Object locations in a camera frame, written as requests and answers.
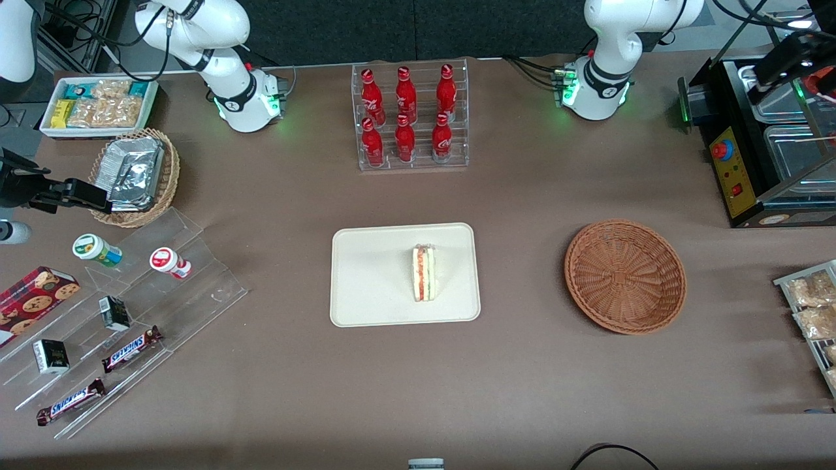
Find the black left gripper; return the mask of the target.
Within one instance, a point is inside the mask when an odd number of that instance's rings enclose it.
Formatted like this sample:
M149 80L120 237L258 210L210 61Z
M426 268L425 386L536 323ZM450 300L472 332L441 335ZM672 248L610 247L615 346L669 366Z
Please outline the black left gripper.
M834 64L835 36L806 29L786 36L753 67L750 104L761 103L774 89Z

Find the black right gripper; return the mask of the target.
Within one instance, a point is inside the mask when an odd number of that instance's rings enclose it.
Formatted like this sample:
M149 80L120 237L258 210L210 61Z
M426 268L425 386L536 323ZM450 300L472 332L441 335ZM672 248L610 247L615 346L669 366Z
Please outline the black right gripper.
M57 213L60 206L78 206L111 214L112 202L104 189L76 178L65 181L47 180L52 171L41 168L13 151L2 149L1 206L29 206L42 212Z

